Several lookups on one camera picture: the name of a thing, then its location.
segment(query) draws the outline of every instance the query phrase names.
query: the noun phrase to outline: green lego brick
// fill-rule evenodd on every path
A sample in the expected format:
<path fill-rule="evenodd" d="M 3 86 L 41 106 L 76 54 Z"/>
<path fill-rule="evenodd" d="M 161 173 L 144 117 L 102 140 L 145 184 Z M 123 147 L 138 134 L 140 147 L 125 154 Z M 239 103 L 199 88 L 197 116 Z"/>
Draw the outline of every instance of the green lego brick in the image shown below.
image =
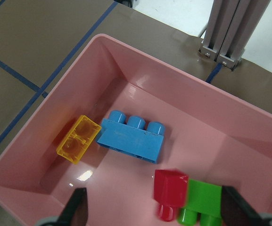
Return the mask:
<path fill-rule="evenodd" d="M 187 201 L 184 208 L 215 218 L 222 218 L 221 193 L 221 186 L 189 179 Z"/>

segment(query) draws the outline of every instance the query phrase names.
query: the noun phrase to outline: white floor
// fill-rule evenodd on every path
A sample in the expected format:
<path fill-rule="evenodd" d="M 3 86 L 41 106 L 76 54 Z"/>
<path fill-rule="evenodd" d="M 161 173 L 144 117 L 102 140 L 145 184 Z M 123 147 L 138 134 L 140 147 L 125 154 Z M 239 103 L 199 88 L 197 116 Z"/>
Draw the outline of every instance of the white floor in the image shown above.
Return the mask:
<path fill-rule="evenodd" d="M 134 0 L 133 8 L 187 34 L 198 36 L 208 22 L 212 3 L 212 0 Z M 272 1 L 242 57 L 272 72 Z"/>

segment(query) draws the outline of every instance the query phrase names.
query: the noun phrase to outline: bin floor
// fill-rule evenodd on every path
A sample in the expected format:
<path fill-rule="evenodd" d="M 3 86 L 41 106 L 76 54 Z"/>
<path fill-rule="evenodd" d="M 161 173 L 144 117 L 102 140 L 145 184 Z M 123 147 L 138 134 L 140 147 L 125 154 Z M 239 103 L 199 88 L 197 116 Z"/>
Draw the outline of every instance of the bin floor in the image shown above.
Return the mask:
<path fill-rule="evenodd" d="M 63 205 L 73 189 L 86 186 L 90 225 L 109 224 L 114 215 L 118 221 L 112 225 L 130 225 L 135 219 L 139 220 L 135 225 L 158 221 L 152 217 L 155 169 L 177 168 L 193 179 L 235 186 L 257 211 L 270 206 L 272 159 L 124 79 L 110 83 L 89 117 L 98 122 L 114 109 L 165 125 L 159 164 L 93 143 L 77 165 L 57 157 L 41 179 L 42 188 Z"/>

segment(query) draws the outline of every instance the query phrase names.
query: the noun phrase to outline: red lego brick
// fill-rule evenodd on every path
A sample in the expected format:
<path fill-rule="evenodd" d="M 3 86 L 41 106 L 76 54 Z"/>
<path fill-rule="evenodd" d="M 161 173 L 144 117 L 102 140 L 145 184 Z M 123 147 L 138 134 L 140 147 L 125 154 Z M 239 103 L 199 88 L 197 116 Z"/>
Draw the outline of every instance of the red lego brick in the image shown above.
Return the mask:
<path fill-rule="evenodd" d="M 154 199 L 159 203 L 158 216 L 163 221 L 177 217 L 179 208 L 185 205 L 188 175 L 178 170 L 155 171 Z"/>

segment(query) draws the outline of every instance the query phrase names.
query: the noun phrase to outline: pink plastic bin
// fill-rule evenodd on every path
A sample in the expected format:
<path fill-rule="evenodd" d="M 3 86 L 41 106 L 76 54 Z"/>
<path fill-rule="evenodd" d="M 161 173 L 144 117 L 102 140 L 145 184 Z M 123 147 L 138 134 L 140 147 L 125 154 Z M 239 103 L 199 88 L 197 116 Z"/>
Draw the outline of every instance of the pink plastic bin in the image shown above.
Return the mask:
<path fill-rule="evenodd" d="M 81 114 L 111 110 L 166 127 L 155 165 L 95 142 L 74 165 L 56 147 Z M 155 169 L 235 186 L 272 213 L 272 115 L 107 35 L 95 36 L 0 157 L 0 205 L 22 224 L 59 215 L 87 187 L 89 226 L 170 226 L 155 216 Z"/>

